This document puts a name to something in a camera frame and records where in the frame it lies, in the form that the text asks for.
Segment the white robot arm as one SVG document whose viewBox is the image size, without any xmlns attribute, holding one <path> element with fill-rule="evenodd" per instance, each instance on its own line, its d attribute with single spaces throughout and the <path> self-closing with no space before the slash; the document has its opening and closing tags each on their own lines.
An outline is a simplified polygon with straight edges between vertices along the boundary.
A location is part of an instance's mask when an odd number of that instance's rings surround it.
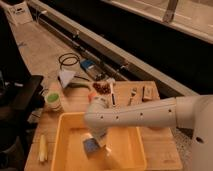
<svg viewBox="0 0 213 171">
<path fill-rule="evenodd" d="M 213 95 L 179 96 L 122 108 L 95 97 L 84 114 L 92 136 L 101 141 L 113 126 L 193 129 L 190 171 L 213 171 Z"/>
</svg>

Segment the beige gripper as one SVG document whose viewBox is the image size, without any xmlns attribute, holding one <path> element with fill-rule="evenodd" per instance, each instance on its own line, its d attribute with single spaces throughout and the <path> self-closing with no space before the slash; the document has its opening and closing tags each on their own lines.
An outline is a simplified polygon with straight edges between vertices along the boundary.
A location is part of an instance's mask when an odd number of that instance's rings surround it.
<svg viewBox="0 0 213 171">
<path fill-rule="evenodd" d="M 101 147 L 97 151 L 97 164 L 100 169 L 121 169 L 122 165 L 119 160 L 113 155 L 112 150 L 107 147 Z"/>
</svg>

